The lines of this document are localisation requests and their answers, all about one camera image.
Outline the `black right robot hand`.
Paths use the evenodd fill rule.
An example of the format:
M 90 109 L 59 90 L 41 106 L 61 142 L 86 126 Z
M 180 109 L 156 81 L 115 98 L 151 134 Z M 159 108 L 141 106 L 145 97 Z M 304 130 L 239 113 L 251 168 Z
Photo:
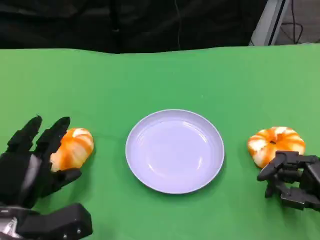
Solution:
M 320 211 L 320 158 L 316 155 L 276 151 L 257 180 L 267 182 L 266 198 L 277 195 L 283 206 Z

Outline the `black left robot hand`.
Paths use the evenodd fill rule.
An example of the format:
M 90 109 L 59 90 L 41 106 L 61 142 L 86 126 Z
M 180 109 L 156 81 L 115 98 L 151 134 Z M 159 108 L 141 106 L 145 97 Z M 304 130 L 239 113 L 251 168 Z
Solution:
M 36 141 L 42 117 L 36 116 L 17 130 L 0 155 L 0 203 L 31 209 L 39 198 L 59 191 L 77 180 L 81 171 L 77 168 L 52 171 L 51 155 L 61 145 L 71 119 L 68 116 L 57 120 Z

